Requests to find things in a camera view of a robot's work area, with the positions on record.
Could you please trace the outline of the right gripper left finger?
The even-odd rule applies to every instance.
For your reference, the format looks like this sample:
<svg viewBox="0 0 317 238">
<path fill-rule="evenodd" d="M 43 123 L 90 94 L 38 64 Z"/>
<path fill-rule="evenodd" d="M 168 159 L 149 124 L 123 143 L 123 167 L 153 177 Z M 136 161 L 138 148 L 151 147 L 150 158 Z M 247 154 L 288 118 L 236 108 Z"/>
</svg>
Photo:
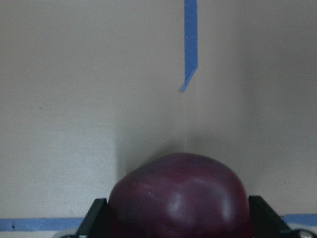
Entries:
<svg viewBox="0 0 317 238">
<path fill-rule="evenodd" d="M 95 199 L 77 229 L 75 238 L 112 238 L 115 216 L 106 198 Z"/>
</svg>

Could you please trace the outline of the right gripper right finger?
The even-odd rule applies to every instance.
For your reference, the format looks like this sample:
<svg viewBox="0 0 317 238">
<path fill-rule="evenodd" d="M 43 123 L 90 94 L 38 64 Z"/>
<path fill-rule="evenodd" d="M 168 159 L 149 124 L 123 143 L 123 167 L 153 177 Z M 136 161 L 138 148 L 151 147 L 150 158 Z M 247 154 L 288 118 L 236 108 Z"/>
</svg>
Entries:
<svg viewBox="0 0 317 238">
<path fill-rule="evenodd" d="M 259 195 L 248 198 L 255 238 L 296 238 L 282 218 Z"/>
</svg>

